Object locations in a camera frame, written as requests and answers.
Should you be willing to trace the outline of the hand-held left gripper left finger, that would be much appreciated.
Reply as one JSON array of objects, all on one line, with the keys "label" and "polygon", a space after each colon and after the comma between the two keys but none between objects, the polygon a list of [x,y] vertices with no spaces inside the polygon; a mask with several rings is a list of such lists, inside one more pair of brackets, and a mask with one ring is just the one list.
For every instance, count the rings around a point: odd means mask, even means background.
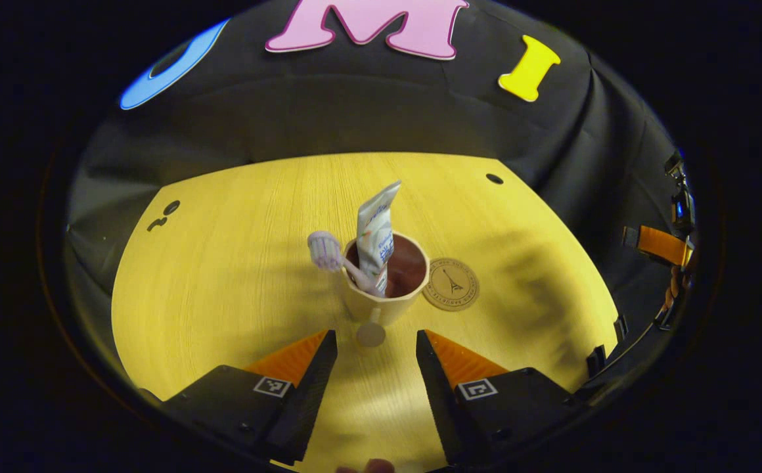
[{"label": "hand-held left gripper left finger", "polygon": [[227,449],[292,465],[305,458],[336,359],[335,330],[321,330],[246,367],[217,366],[159,408]]}]

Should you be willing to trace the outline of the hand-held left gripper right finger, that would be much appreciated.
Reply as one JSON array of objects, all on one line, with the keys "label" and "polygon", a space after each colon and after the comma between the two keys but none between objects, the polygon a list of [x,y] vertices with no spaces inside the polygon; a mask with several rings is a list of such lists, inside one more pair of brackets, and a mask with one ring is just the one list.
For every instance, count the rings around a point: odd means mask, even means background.
[{"label": "hand-held left gripper right finger", "polygon": [[432,330],[415,356],[450,467],[501,467],[579,417],[585,404],[537,369],[506,369]]}]

